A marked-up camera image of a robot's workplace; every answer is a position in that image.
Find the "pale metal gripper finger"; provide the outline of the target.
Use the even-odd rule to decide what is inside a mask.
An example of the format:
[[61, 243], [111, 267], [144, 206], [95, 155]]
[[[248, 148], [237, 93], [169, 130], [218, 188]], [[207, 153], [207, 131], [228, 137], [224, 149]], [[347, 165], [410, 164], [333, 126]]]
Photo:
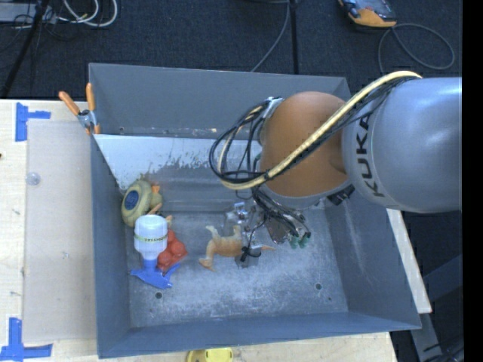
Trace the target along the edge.
[[235, 258], [235, 264], [239, 268], [249, 268], [258, 264], [258, 258], [261, 256], [261, 245], [243, 246], [241, 255]]
[[224, 214], [224, 234], [233, 235], [235, 226], [241, 229], [242, 234], [248, 232], [250, 216], [250, 208], [246, 202], [234, 203], [232, 209]]

